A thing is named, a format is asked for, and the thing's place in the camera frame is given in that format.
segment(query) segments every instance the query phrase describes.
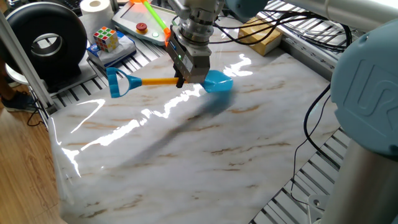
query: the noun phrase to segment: wooden floor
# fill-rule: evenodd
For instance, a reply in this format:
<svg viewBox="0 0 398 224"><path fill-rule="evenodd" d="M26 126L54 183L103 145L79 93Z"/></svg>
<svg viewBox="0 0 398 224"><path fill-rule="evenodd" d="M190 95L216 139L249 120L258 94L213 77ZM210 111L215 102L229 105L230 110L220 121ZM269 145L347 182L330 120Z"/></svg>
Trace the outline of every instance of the wooden floor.
<svg viewBox="0 0 398 224"><path fill-rule="evenodd" d="M0 103L0 224L65 223L58 215L48 132L43 124L29 127L29 116L8 113ZM38 121L35 114L31 124Z"/></svg>

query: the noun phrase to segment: black cable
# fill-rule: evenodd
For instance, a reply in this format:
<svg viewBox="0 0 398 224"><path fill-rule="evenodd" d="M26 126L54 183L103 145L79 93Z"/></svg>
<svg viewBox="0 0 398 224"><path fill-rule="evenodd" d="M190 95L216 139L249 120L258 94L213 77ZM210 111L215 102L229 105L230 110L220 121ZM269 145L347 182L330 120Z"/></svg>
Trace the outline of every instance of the black cable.
<svg viewBox="0 0 398 224"><path fill-rule="evenodd" d="M258 44L258 43L262 42L263 40L265 40L266 38L268 38L268 37L272 34L272 31L274 31L275 28L276 28L278 25L280 25L280 24L285 24L285 23L288 23L288 22L302 21L302 20L305 20L305 19L307 19L307 18L292 19L292 20L285 21L285 22L280 22L280 23L277 22L277 24L275 24L275 25L273 25L273 26L269 26L269 27L260 29L260 30L258 30L258 31L253 32L252 34L244 35L244 36L239 37L239 38L237 38L237 39L234 38L234 37L232 37L229 33L227 33L227 32L226 32L225 30L223 30L222 28L217 27L218 24L215 23L215 27L219 28L219 30L221 30L227 37L229 37L230 40L220 41L220 42L210 42L209 44L225 44L225 43L230 43L230 42L236 42L236 43L242 44L242 45ZM262 31L264 31L264 30L267 30L267 29L271 29L271 31L268 32L268 34L267 34L265 37L263 37L263 38L261 38L261 39L255 41L255 42L252 42L252 43L245 43L245 42L239 41L239 40L241 40L241 39L243 39L243 38L250 37L250 36L252 36L252 35L254 35L254 34L258 34L258 33L262 32Z"/></svg>
<svg viewBox="0 0 398 224"><path fill-rule="evenodd" d="M325 102L323 103L322 110L321 110L321 115L319 116L319 119L318 119L317 124L316 124L315 127L312 129L312 131L311 131L311 133L310 133L310 136L311 136L312 133L315 131L315 129L318 127L318 125L319 125L319 123L320 123L320 121L321 121L321 119L322 119L323 110L325 109L326 103L328 102L329 98L330 98L330 95L329 95L329 97L325 100ZM297 200L297 199L293 196L293 193L292 193L292 192L293 192L293 186L294 186L294 183L295 183L295 175L296 175L297 151L298 151L299 148L302 147L307 141L308 141L308 139L304 140L304 142L301 143L299 146L297 146L296 150L294 151L294 166L293 166L292 187L290 188L290 196L292 196L292 198L293 198L295 201L300 202L300 203L303 203L303 204L306 204L306 205L308 205L308 203L302 202L302 201L300 201L300 200Z"/></svg>
<svg viewBox="0 0 398 224"><path fill-rule="evenodd" d="M337 168L340 168L340 165L335 162L328 154L323 152L316 144L314 141L312 141L311 136L308 134L308 129L307 129L307 123L308 123L308 118L310 117L310 113L312 109L317 105L317 103L321 100L323 96L330 90L330 84L324 89L324 91L315 99L315 101L312 103L312 105L309 107L307 114L304 117L304 123L303 123L303 128L304 128L304 134L307 140L311 143L311 145L326 159L328 159L334 166Z"/></svg>
<svg viewBox="0 0 398 224"><path fill-rule="evenodd" d="M172 23L174 22L175 23L175 19L176 18L178 18L178 16L175 16L173 19L172 19Z"/></svg>
<svg viewBox="0 0 398 224"><path fill-rule="evenodd" d="M353 34L351 33L351 29L347 25L341 24L344 31L346 32L346 46L348 47L353 43Z"/></svg>
<svg viewBox="0 0 398 224"><path fill-rule="evenodd" d="M38 101L39 101L39 99L36 99L36 100L33 102L33 105L35 105ZM39 108L39 107L36 107L36 106L32 106L32 107L35 108L35 111L30 115L30 117L29 117L29 119L27 120L26 124L27 124L29 127L36 127L36 126L38 126L38 125L40 125L40 124L44 124L43 121L39 121L37 124L29 124L30 121L31 121L32 118L33 118L33 115L35 115L36 112L38 112L38 110L43 110L42 108Z"/></svg>
<svg viewBox="0 0 398 224"><path fill-rule="evenodd" d="M220 27L223 28L223 29L240 29L240 28L254 27L254 26L259 26L259 25L264 25L264 24L270 24L272 22L277 22L277 21L281 21L282 19L287 19L287 18L296 17L296 16L304 16L304 17L308 17L308 19L314 19L314 18L316 18L316 19L324 19L324 17L319 16L318 14L314 14L312 12L294 12L294 11L290 12L290 11L288 11L285 14L281 15L280 18L274 19L274 20L271 20L271 21L265 21L265 22L258 23L258 24L239 26L239 27L223 27L223 26L220 26Z"/></svg>

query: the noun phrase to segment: red emergency stop button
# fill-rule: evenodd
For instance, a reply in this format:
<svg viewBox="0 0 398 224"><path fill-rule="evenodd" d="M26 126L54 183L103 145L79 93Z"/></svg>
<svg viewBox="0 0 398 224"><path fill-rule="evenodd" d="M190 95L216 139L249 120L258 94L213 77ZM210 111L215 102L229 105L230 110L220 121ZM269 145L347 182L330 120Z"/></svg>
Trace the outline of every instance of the red emergency stop button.
<svg viewBox="0 0 398 224"><path fill-rule="evenodd" d="M140 34L146 34L148 32L147 24L145 24L143 22L138 23L136 28L137 28L137 32Z"/></svg>

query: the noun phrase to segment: metal pole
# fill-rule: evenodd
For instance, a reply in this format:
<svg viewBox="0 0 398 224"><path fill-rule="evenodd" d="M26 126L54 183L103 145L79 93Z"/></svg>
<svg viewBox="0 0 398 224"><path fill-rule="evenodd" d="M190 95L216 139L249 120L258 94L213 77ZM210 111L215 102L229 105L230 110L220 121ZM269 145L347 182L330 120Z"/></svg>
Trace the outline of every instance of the metal pole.
<svg viewBox="0 0 398 224"><path fill-rule="evenodd" d="M56 109L54 107L54 102L52 101L32 63L28 59L24 49L15 36L14 31L12 31L2 13L0 13L0 30L0 39L4 42L4 45L7 47L8 51L10 51L21 72L25 75L29 85L35 91L37 97L42 102L47 112L50 114L55 112Z"/></svg>
<svg viewBox="0 0 398 224"><path fill-rule="evenodd" d="M351 140L321 224L391 224L398 214L398 162Z"/></svg>

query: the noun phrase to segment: ur logo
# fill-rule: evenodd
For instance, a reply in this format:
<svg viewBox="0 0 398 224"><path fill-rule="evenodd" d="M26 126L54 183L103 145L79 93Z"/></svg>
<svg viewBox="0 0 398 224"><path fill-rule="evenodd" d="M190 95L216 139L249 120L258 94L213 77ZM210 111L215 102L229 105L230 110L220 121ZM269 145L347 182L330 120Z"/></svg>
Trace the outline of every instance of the ur logo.
<svg viewBox="0 0 398 224"><path fill-rule="evenodd" d="M381 134L398 129L398 76L362 60L344 107Z"/></svg>

